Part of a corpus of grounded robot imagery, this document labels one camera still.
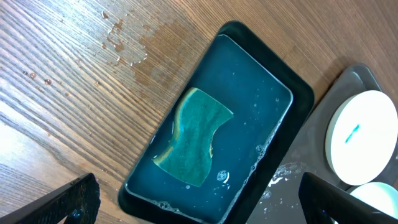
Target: wood grain surface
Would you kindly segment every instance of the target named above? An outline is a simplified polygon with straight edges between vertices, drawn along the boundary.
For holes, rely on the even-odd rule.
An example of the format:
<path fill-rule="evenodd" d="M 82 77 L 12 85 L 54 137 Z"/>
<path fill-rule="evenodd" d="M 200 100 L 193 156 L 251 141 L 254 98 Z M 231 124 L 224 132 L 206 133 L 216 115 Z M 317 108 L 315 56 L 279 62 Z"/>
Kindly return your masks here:
<path fill-rule="evenodd" d="M 0 216 L 92 172 L 98 223 L 217 30 L 239 20 L 314 89 L 364 62 L 398 105 L 398 1 L 2 0 Z"/>

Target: black tray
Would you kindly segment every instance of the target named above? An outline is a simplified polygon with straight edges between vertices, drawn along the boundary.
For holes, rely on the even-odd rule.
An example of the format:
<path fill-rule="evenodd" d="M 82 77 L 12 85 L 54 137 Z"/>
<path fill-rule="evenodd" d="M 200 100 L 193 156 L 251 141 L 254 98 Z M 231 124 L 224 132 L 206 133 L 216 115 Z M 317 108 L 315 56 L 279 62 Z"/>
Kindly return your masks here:
<path fill-rule="evenodd" d="M 304 172 L 311 172 L 342 190 L 351 187 L 341 181 L 330 168 L 325 155 L 325 136 L 337 108 L 349 97 L 367 90 L 382 91 L 364 64 L 354 64 L 340 75 L 297 134 L 274 174 L 271 184 L 276 183 L 266 188 L 247 220 L 248 224 L 264 221 L 306 223 L 299 200 L 299 186 Z M 393 185 L 397 180 L 397 151 L 396 147 L 393 157 L 375 181 Z"/>
<path fill-rule="evenodd" d="M 217 33 L 215 39 L 210 45 L 210 48 L 203 56 L 202 61 L 200 62 L 199 66 L 193 73 L 190 81 L 187 83 L 186 87 L 182 91 L 182 94 L 187 90 L 187 88 L 190 88 L 191 86 L 196 86 L 197 81 L 200 80 L 199 74 L 201 74 L 202 70 L 204 69 L 203 64 L 209 63 L 208 55 L 213 50 L 212 45 L 215 44 L 215 42 L 218 41 L 221 37 L 227 37 L 228 39 L 231 39 L 236 45 L 242 48 L 245 53 L 250 56 L 253 62 L 258 63 L 260 66 L 262 66 L 263 69 L 265 69 L 266 72 L 270 73 L 271 76 L 280 81 L 281 84 L 289 90 L 289 93 L 291 95 L 290 98 L 293 99 L 289 100 L 289 102 L 285 102 L 287 106 L 282 107 L 282 110 L 284 108 L 287 108 L 288 110 L 283 114 L 283 120 L 281 120 L 281 123 L 274 124 L 274 126 L 276 126 L 275 130 L 277 129 L 276 133 L 272 134 L 272 130 L 266 131 L 268 132 L 268 134 L 272 134 L 271 137 L 263 137 L 263 139 L 272 140 L 271 143 L 267 145 L 266 155 L 257 163 L 257 169 L 250 175 L 250 178 L 242 189 L 240 196 L 233 204 L 231 210 L 229 210 L 228 216 L 225 219 L 223 218 L 224 223 L 243 223 L 250 216 L 253 208 L 256 206 L 258 199 L 261 197 L 266 185 L 272 178 L 272 175 L 279 165 L 279 162 L 282 160 L 284 154 L 287 152 L 290 144 L 294 140 L 295 135 L 297 134 L 301 125 L 304 123 L 309 112 L 311 111 L 314 103 L 314 95 L 312 89 L 288 66 L 286 66 L 286 64 L 281 61 L 281 59 L 276 56 L 274 52 L 272 52 L 264 43 L 262 43 L 261 40 L 258 39 L 258 37 L 256 37 L 254 33 L 252 33 L 242 23 L 235 21 L 225 24 Z M 216 79 L 215 83 L 217 82 L 222 82 L 223 86 L 225 86 L 225 83 L 231 82 L 231 80 Z M 217 91 L 213 91 L 213 89 L 208 88 L 206 92 L 212 92 L 212 94 L 210 95 L 215 97 L 217 100 L 220 100 L 220 98 L 215 96 L 218 94 Z M 228 107 L 228 101 L 221 100 L 221 102 Z M 169 125 L 168 119 L 170 118 L 170 115 L 172 115 L 173 110 L 174 107 L 170 109 L 170 114 L 165 118 L 165 121 L 162 123 L 155 136 L 159 134 L 159 132 L 161 132 L 160 135 L 163 135 L 165 133 L 163 129 L 166 128 L 165 126 Z M 149 151 L 145 151 L 140 161 L 144 160 L 143 158 L 145 158 L 145 155 L 150 153 L 151 152 Z M 126 188 L 126 186 L 127 183 L 129 184 L 129 186 L 131 184 L 135 184 L 134 181 L 131 181 L 131 177 L 132 175 L 130 175 L 126 179 L 125 183 L 122 185 L 118 197 L 119 205 L 126 213 L 154 223 L 196 223 L 196 221 L 192 220 L 191 218 L 179 215 L 169 210 L 164 210 L 160 208 L 159 205 L 155 205 L 148 200 L 144 200 L 140 197 L 136 197 L 135 195 L 130 194 L 131 192 Z"/>

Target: sponge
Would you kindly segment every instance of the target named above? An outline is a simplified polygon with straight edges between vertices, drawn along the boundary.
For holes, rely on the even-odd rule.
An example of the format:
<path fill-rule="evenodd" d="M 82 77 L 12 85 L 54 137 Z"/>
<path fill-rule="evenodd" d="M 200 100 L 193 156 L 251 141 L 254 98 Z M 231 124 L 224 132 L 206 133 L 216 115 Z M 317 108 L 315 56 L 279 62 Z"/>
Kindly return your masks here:
<path fill-rule="evenodd" d="M 200 187 L 211 169 L 213 135 L 233 113 L 205 92 L 190 88 L 177 105 L 173 136 L 156 165 L 189 185 Z"/>

